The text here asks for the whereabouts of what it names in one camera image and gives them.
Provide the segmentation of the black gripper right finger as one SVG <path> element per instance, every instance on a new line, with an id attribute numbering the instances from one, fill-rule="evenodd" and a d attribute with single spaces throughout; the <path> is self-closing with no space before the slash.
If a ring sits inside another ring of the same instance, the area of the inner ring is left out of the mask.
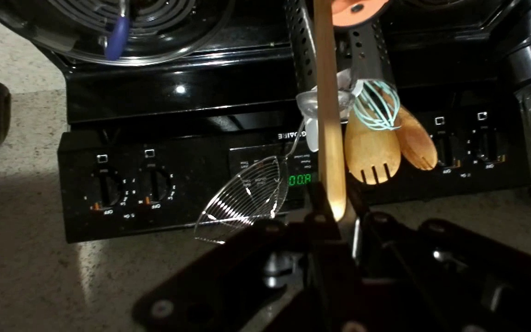
<path id="1" fill-rule="evenodd" d="M 360 230 L 364 283 L 379 287 L 390 324 L 405 332 L 531 332 L 531 255 L 427 220 L 410 230 L 370 213 Z"/>

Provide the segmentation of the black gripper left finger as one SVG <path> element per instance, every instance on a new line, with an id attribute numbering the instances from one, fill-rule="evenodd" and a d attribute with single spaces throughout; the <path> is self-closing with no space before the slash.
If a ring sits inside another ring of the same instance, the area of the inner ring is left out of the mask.
<path id="1" fill-rule="evenodd" d="M 294 257 L 316 242 L 338 239 L 335 222 L 259 222 L 145 294 L 132 318 L 147 332 L 239 332 L 287 292 L 270 278 L 294 272 Z"/>

